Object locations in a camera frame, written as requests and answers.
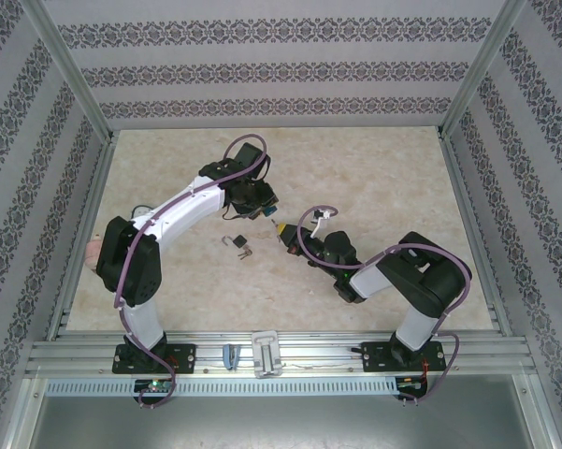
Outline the pink toy figure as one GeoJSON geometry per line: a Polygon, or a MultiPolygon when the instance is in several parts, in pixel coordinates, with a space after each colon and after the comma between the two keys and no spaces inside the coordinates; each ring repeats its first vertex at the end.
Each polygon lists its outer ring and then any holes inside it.
{"type": "Polygon", "coordinates": [[[91,239],[85,247],[84,265],[93,272],[96,272],[97,269],[101,247],[102,240],[99,236],[95,236],[91,239]]]}

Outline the grey sheet metal panel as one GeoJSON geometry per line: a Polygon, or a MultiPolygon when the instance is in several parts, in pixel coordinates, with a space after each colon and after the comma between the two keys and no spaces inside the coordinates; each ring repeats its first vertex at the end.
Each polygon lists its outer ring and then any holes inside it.
{"type": "Polygon", "coordinates": [[[519,413],[383,397],[47,398],[31,449],[533,449],[519,413]]]}

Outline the aluminium extrusion rail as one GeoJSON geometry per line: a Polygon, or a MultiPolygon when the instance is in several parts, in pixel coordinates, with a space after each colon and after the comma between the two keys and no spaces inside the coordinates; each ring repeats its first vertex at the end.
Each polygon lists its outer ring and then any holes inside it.
{"type": "MultiPolygon", "coordinates": [[[[526,338],[504,336],[496,330],[456,330],[459,351],[452,375],[535,374],[537,367],[526,338]]],[[[168,340],[196,346],[195,376],[222,377],[223,346],[241,347],[235,377],[253,377],[250,332],[169,332],[168,340]]],[[[290,332],[278,333],[285,377],[362,376],[362,357],[353,348],[364,341],[388,340],[387,332],[290,332]]],[[[71,331],[55,340],[36,341],[24,367],[28,378],[111,377],[120,332],[71,331]]]]}

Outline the grey plastic clamp bracket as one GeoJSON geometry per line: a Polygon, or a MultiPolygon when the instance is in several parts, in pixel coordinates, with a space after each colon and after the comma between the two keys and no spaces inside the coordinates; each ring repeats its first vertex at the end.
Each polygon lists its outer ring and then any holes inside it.
{"type": "Polygon", "coordinates": [[[252,358],[256,378],[282,374],[279,337],[275,330],[252,333],[252,358]]]}

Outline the aluminium table side rail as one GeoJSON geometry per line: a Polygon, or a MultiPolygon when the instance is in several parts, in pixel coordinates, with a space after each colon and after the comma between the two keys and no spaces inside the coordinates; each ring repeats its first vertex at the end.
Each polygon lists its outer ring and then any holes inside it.
{"type": "Polygon", "coordinates": [[[480,228],[475,220],[465,180],[457,164],[450,142],[442,135],[439,135],[439,142],[466,231],[471,255],[476,267],[478,283],[482,288],[493,328],[498,330],[503,336],[510,336],[511,330],[506,317],[502,314],[503,310],[497,290],[497,283],[490,269],[490,264],[488,263],[487,255],[483,247],[480,228]]]}
{"type": "Polygon", "coordinates": [[[54,307],[51,310],[49,326],[46,328],[45,341],[55,341],[58,338],[65,311],[69,309],[73,303],[79,284],[79,277],[83,270],[85,246],[93,235],[94,223],[106,186],[108,172],[119,135],[119,131],[113,132],[95,161],[91,183],[88,185],[77,232],[67,259],[60,287],[57,291],[54,307]]]}

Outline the slanted aluminium frame post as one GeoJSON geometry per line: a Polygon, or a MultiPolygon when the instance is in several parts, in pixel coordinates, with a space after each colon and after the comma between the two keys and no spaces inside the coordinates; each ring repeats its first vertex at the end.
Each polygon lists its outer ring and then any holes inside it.
{"type": "Polygon", "coordinates": [[[527,0],[504,0],[502,8],[488,30],[486,38],[474,57],[468,73],[457,90],[445,117],[438,126],[440,138],[446,139],[453,133],[466,107],[475,95],[477,87],[497,56],[498,49],[515,24],[526,3],[527,0]]]}
{"type": "Polygon", "coordinates": [[[65,81],[89,119],[94,131],[102,142],[110,141],[113,130],[99,107],[89,84],[75,62],[56,23],[53,21],[43,0],[19,0],[25,14],[44,42],[47,50],[65,81]]]}

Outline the short aluminium frame post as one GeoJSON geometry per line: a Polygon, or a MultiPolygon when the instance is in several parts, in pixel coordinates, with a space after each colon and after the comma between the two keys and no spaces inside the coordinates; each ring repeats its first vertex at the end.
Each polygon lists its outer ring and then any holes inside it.
{"type": "Polygon", "coordinates": [[[561,440],[537,374],[512,375],[514,388],[534,449],[561,449],[561,440]]]}
{"type": "Polygon", "coordinates": [[[23,379],[0,449],[30,449],[48,381],[23,379]]]}

